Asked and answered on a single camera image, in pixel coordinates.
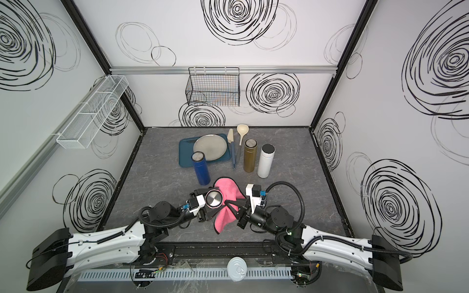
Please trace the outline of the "pink thermos steel lid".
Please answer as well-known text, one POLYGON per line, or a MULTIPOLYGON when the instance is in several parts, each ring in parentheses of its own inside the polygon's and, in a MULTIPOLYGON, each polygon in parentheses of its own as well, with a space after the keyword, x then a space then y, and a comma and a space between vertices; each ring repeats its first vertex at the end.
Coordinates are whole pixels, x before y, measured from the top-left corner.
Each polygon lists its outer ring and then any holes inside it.
POLYGON ((211 189, 205 196, 206 217, 214 217, 223 207, 223 194, 218 189, 211 189))

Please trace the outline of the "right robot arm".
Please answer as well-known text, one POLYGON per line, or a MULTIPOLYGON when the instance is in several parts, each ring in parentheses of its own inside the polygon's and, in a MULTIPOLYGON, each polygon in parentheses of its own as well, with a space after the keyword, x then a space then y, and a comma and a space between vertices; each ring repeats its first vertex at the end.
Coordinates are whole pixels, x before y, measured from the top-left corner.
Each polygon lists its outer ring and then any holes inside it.
POLYGON ((289 258, 317 264, 336 264, 370 274, 373 282, 383 288, 403 290, 401 265, 412 260, 411 253, 392 248, 378 235, 373 235, 371 239, 347 238, 305 225, 305 203, 299 190, 291 183, 278 181, 265 190, 257 184, 249 184, 246 194, 230 178, 222 179, 216 187, 223 196, 225 207, 222 211, 228 216, 228 222, 237 221, 241 228, 251 223, 271 233, 274 235, 274 245, 289 258), (261 207, 266 195, 276 186, 286 186, 298 197, 298 220, 282 206, 270 212, 261 207))

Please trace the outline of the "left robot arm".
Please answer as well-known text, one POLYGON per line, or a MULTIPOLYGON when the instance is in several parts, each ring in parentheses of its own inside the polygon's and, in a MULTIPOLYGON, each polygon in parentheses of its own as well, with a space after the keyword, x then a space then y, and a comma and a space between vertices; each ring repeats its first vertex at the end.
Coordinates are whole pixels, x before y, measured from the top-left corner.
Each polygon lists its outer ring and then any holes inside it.
POLYGON ((134 262, 144 255, 145 246, 166 238, 179 227, 206 211, 211 188, 196 189, 185 204, 175 208, 166 201, 145 206, 130 224, 94 233, 71 233, 61 228, 51 233, 32 251, 26 263, 28 291, 38 291, 60 283, 88 268, 118 262, 134 262))

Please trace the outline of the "pink microfiber cloth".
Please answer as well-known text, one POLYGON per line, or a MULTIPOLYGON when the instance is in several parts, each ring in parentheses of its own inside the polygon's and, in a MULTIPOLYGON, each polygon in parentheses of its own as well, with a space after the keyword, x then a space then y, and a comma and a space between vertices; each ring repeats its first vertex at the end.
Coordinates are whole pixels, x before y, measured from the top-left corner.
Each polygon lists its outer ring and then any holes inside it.
POLYGON ((220 234, 223 232, 227 224, 232 223, 236 220, 235 215, 226 206, 225 201, 237 201, 241 199, 246 199, 246 197, 245 195, 243 195, 236 182, 229 177, 218 178, 214 183, 214 187, 218 188, 219 191, 222 193, 222 204, 224 206, 217 213, 216 220, 214 221, 214 229, 217 234, 220 234))

